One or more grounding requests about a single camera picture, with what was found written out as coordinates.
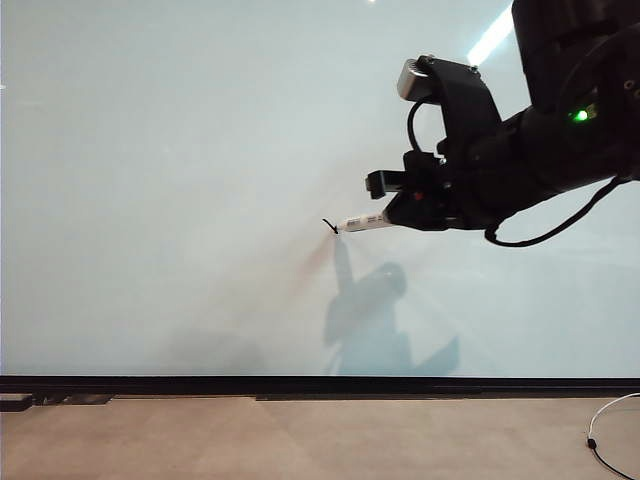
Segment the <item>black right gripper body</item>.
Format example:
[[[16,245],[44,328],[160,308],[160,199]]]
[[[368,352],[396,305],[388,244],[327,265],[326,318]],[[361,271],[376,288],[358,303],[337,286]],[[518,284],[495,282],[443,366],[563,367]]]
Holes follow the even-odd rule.
[[[449,192],[458,225],[449,229],[485,230],[516,212],[512,192],[519,171],[517,130],[500,122],[445,127],[437,153],[424,150],[412,122],[407,124],[411,149],[403,162],[415,190]]]

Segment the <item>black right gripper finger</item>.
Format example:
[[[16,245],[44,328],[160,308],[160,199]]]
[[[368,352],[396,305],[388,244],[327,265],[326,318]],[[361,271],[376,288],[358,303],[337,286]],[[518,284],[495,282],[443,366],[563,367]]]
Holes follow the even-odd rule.
[[[444,231],[458,225],[450,194],[442,188],[401,190],[385,207],[383,215],[392,225],[419,231]]]
[[[366,177],[366,191],[372,200],[379,200],[388,193],[405,193],[415,190],[412,176],[406,171],[376,170]]]

